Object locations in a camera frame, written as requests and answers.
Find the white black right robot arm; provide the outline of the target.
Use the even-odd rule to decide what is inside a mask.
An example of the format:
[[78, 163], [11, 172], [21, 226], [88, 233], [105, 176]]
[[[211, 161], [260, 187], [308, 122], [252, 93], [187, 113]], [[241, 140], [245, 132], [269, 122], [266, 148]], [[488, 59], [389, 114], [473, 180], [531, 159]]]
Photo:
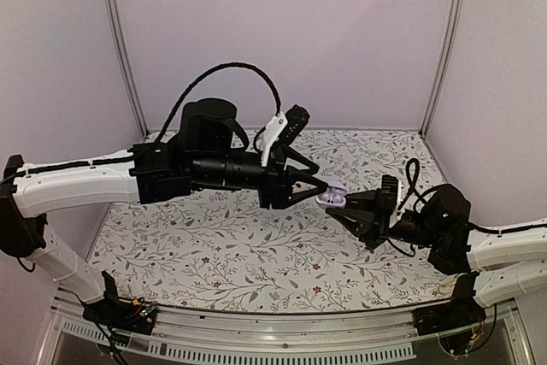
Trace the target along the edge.
[[418, 210], [405, 209], [406, 200], [400, 182], [386, 175], [380, 188], [347, 194], [326, 213], [368, 250], [391, 240], [428, 249], [428, 263], [456, 277], [442, 309], [448, 327], [460, 327], [475, 309], [545, 289], [545, 220], [477, 226], [469, 220], [470, 202], [450, 184], [434, 187]]

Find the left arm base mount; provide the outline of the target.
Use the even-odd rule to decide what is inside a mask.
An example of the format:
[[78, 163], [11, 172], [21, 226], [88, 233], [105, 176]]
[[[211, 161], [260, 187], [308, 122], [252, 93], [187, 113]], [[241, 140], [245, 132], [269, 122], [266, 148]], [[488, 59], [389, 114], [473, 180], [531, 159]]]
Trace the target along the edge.
[[102, 271], [105, 290], [95, 303], [84, 303], [83, 318], [106, 326], [109, 330], [151, 335], [156, 324], [158, 303], [138, 297], [132, 301], [120, 299], [115, 279]]

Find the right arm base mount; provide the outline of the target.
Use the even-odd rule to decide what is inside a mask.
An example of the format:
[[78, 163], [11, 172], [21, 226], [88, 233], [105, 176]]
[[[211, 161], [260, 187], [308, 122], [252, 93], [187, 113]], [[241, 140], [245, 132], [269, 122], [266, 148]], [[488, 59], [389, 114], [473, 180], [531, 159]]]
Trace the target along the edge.
[[484, 335], [486, 313], [471, 303], [442, 303], [412, 312], [419, 336], [438, 337], [441, 350], [449, 356], [467, 356]]

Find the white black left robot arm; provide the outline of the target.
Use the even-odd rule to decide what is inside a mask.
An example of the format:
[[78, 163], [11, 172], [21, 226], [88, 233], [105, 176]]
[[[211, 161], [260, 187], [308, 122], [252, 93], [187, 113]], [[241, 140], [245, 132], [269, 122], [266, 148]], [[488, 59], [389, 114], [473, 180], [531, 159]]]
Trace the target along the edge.
[[204, 189], [254, 190], [264, 209], [287, 209], [323, 193], [318, 167], [291, 143], [309, 120], [294, 106], [275, 115], [261, 134], [258, 151], [248, 139], [233, 103], [204, 98], [187, 103], [179, 131], [127, 150], [88, 160], [34, 165], [8, 159], [1, 183], [1, 249], [49, 273], [108, 325], [127, 317], [114, 279], [84, 262], [48, 225], [47, 214], [97, 203], [161, 203]]

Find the purple round case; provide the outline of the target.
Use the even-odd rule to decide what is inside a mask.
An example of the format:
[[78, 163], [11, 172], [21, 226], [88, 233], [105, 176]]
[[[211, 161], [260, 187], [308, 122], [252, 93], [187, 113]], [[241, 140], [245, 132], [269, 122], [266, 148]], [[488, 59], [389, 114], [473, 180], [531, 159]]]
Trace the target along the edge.
[[343, 208], [346, 205], [348, 191], [343, 185], [330, 185], [326, 191], [315, 198], [317, 205], [322, 209]]

